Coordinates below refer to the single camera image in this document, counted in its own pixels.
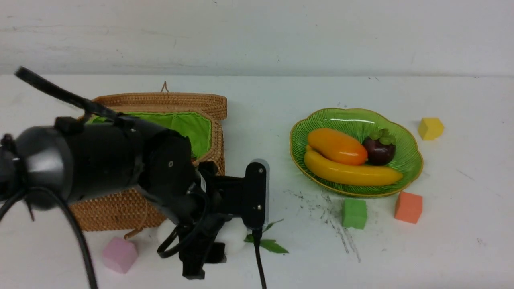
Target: yellow cube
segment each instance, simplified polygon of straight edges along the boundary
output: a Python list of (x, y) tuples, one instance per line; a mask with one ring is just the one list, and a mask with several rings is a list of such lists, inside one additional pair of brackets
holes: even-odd
[(424, 117), (418, 127), (422, 140), (435, 140), (443, 134), (443, 123), (437, 117)]

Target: green plate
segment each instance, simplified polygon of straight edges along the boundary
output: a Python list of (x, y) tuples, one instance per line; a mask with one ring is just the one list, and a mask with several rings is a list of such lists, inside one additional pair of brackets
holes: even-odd
[[(363, 142), (372, 131), (388, 129), (390, 134), (396, 137), (396, 154), (387, 166), (400, 171), (403, 178), (388, 186), (362, 187), (333, 183), (314, 175), (305, 166), (303, 156), (307, 145), (307, 135), (319, 128), (342, 131), (359, 142)], [(295, 124), (291, 129), (289, 143), (291, 158), (307, 177), (319, 185), (343, 195), (367, 198), (389, 196), (408, 187), (423, 170), (423, 157), (414, 136), (406, 128), (390, 122), (370, 110), (331, 108), (316, 111)]]

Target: banana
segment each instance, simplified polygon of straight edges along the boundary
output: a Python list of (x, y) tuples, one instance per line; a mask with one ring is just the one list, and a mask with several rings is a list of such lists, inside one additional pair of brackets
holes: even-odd
[(385, 166), (351, 166), (331, 161), (307, 146), (304, 162), (316, 176), (330, 182), (352, 186), (387, 186), (399, 181), (403, 174)]

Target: orange mango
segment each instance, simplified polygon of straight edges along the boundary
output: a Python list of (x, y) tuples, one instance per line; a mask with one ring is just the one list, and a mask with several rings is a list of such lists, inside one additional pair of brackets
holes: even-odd
[(358, 140), (334, 129), (313, 130), (307, 142), (321, 155), (340, 164), (359, 166), (368, 159), (366, 148)]

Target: green leaf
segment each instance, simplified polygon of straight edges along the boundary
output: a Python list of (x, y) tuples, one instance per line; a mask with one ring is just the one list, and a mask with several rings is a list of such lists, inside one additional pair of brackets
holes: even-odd
[(246, 235), (245, 242), (253, 243), (253, 236), (251, 234)]
[(281, 245), (277, 244), (275, 240), (263, 239), (261, 240), (261, 247), (264, 249), (277, 254), (288, 254), (289, 252), (284, 249)]
[(281, 219), (281, 220), (278, 220), (278, 221), (275, 221), (275, 222), (271, 222), (269, 223), (266, 228), (264, 229), (264, 231), (262, 231), (263, 233), (266, 232), (267, 230), (271, 229), (271, 227), (273, 227), (274, 224), (278, 223), (278, 222), (281, 222), (283, 221), (284, 219)]

